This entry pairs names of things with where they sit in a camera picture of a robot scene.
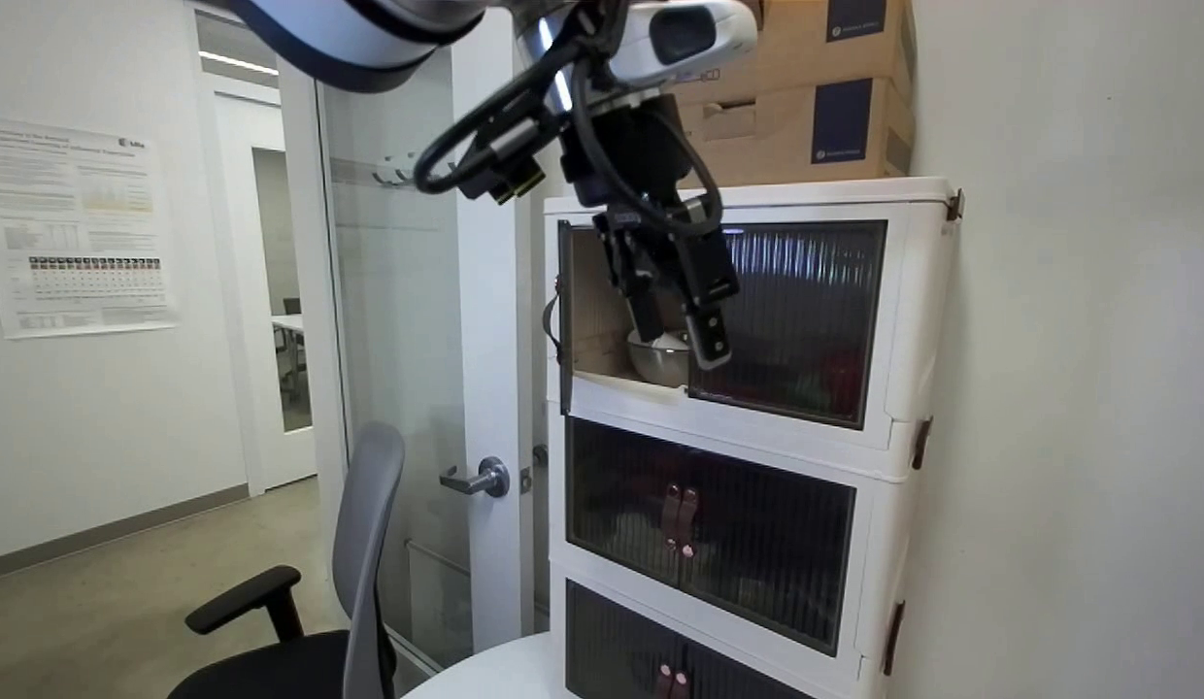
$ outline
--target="door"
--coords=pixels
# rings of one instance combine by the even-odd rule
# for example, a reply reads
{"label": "door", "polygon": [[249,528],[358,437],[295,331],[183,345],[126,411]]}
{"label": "door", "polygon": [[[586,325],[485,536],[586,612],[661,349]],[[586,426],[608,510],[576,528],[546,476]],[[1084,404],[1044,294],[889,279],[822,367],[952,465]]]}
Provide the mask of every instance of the door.
{"label": "door", "polygon": [[306,334],[292,238],[282,114],[270,88],[212,88],[239,357],[249,494],[314,475]]}
{"label": "door", "polygon": [[[402,687],[529,633],[530,621],[522,475],[535,238],[519,225],[530,216],[454,194],[425,197],[402,180],[410,153],[513,74],[513,49],[507,21],[490,17],[397,92],[314,88],[328,239],[320,254],[340,345],[336,404],[348,433],[367,421],[402,433],[380,573]],[[507,485],[458,494],[482,461]]]}

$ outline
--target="cabinet drawer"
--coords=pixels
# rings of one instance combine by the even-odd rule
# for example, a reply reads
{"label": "cabinet drawer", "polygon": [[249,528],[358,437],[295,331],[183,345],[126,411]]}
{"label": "cabinet drawer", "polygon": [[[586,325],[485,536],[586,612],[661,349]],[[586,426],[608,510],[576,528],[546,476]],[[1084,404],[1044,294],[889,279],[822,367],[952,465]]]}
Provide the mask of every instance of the cabinet drawer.
{"label": "cabinet drawer", "polygon": [[569,421],[565,541],[837,654],[854,490]]}
{"label": "cabinet drawer", "polygon": [[807,699],[576,584],[565,687],[579,699]]}

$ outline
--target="black office chair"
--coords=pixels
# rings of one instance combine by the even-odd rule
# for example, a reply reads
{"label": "black office chair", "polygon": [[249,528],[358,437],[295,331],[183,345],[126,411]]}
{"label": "black office chair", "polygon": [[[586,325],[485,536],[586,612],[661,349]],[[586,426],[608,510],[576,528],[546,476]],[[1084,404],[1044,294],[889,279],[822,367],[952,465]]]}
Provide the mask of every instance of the black office chair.
{"label": "black office chair", "polygon": [[332,536],[332,589],[354,628],[301,635],[292,602],[300,572],[270,567],[192,608],[186,624],[204,635],[249,608],[269,608],[279,646],[203,666],[172,699],[392,699],[397,654],[377,608],[377,567],[399,470],[399,433],[363,426]]}

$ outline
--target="floor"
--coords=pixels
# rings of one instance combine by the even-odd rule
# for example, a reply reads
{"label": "floor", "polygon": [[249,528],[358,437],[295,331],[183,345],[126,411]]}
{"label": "floor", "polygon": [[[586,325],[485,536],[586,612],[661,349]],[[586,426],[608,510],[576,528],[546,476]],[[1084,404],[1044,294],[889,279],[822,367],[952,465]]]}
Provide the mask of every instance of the floor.
{"label": "floor", "polygon": [[270,641],[262,612],[212,635],[183,619],[270,562],[301,572],[306,628],[336,628],[319,485],[227,501],[0,573],[0,699],[160,699],[186,670]]}

